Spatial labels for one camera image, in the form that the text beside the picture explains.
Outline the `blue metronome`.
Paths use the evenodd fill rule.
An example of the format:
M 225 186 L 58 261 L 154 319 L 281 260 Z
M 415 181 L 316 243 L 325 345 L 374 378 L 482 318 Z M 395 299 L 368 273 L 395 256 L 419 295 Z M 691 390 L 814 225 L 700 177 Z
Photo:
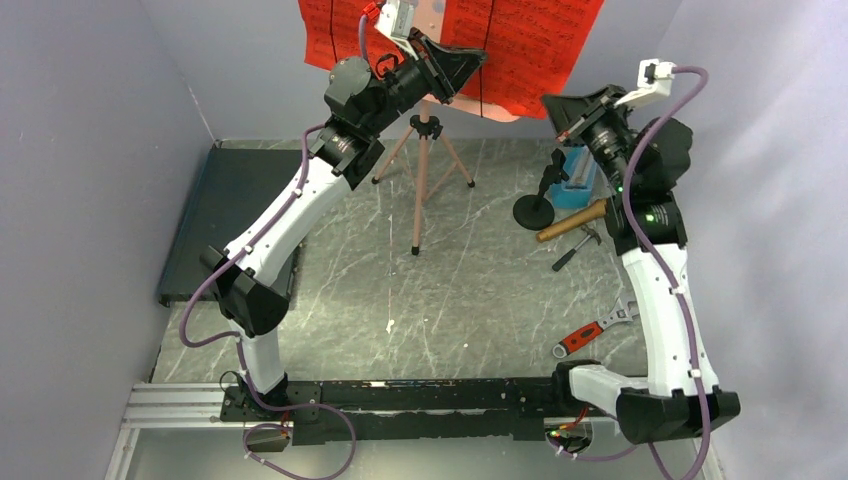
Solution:
M 555 159 L 563 159 L 562 170 L 567 176 L 549 188 L 552 205 L 558 209 L 582 209 L 588 206 L 594 185 L 597 164 L 587 147 L 558 149 Z

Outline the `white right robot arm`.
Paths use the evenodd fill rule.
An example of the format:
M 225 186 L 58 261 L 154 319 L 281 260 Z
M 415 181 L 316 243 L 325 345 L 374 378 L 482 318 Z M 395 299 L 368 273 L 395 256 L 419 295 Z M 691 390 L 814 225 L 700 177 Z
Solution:
M 631 129 L 617 103 L 624 95 L 608 85 L 541 102 L 558 142 L 587 147 L 610 183 L 605 224 L 634 291 L 648 373 L 627 377 L 596 361 L 566 360 L 551 401 L 564 415 L 590 404 L 614 416 L 632 444 L 698 438 L 737 417 L 741 405 L 719 385 L 687 291 L 687 234 L 672 190 L 691 165 L 693 133 L 676 119 Z

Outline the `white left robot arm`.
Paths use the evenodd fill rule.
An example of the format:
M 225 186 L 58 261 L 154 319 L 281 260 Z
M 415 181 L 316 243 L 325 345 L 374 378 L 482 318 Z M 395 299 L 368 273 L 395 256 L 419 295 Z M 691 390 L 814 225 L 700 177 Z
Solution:
M 264 420 L 287 406 L 288 376 L 277 328 L 290 302 L 273 284 L 314 224 L 354 191 L 383 154 L 382 132 L 425 96 L 449 104 L 487 59 L 484 50 L 439 44 L 412 29 L 402 59 L 378 73 L 361 56 L 329 73 L 324 101 L 330 116 L 301 141 L 298 172 L 262 214 L 224 248 L 208 247 L 208 276 L 193 294 L 209 292 L 238 340 L 239 377 L 248 407 Z

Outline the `pink music stand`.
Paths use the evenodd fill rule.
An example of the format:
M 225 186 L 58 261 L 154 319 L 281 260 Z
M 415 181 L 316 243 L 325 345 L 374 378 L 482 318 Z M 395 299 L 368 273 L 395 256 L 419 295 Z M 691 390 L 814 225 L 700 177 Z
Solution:
M 419 29 L 435 42 L 440 41 L 443 36 L 447 3 L 445 1 L 417 2 L 418 6 L 415 11 L 413 28 Z M 403 52 L 410 53 L 412 51 L 410 38 L 407 42 L 400 45 L 396 44 L 396 46 Z M 414 224 L 411 244 L 411 253 L 415 256 L 421 252 L 424 227 L 424 203 L 454 173 L 461 175 L 468 187 L 473 188 L 475 186 L 474 178 L 460 159 L 448 135 L 441 131 L 442 124 L 439 122 L 439 118 L 431 112 L 431 107 L 435 103 L 436 100 L 433 97 L 426 96 L 418 104 L 418 113 L 411 117 L 409 126 L 404 131 L 400 140 L 396 142 L 387 160 L 385 160 L 372 177 L 374 184 L 379 183 L 387 173 L 388 168 L 399 159 L 402 148 L 405 147 L 413 136 L 418 137 L 417 165 L 414 169 L 407 170 L 410 177 L 414 179 L 415 185 Z M 438 144 L 442 145 L 448 153 L 450 163 L 440 179 L 431 186 L 428 184 L 431 150 Z

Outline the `red sheet music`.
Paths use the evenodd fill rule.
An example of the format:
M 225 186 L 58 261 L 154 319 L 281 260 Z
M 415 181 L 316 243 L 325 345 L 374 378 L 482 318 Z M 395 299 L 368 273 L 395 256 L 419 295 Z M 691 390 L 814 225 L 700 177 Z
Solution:
M 487 59 L 453 107 L 497 122 L 541 119 L 541 96 L 565 87 L 602 1 L 448 1 L 441 41 Z
M 385 54 L 401 58 L 398 48 L 375 28 L 382 4 L 383 1 L 366 0 L 299 0 L 306 31 L 304 62 L 329 71 L 337 62 L 360 55 L 358 27 L 363 13 L 368 15 L 365 40 L 371 66 Z

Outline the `black microphone stand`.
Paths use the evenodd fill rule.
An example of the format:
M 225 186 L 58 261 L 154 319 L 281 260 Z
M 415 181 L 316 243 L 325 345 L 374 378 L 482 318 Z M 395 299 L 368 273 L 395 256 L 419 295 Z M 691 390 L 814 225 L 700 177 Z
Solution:
M 541 231 L 553 223 L 554 207 L 545 195 L 553 185 L 569 180 L 564 170 L 565 163 L 566 154 L 560 149 L 554 149 L 551 152 L 551 163 L 543 170 L 538 191 L 520 197 L 513 204 L 513 218 L 521 227 Z

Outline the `gold microphone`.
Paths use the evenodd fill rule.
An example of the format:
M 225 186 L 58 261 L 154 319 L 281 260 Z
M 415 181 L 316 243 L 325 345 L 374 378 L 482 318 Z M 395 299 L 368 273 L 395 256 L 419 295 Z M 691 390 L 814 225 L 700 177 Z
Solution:
M 579 227 L 588 225 L 590 222 L 602 218 L 606 214 L 608 200 L 606 198 L 599 199 L 591 203 L 589 206 L 571 214 L 570 216 L 554 222 L 550 226 L 542 229 L 535 235 L 535 239 L 539 243 L 544 243 L 554 238 L 564 235 Z

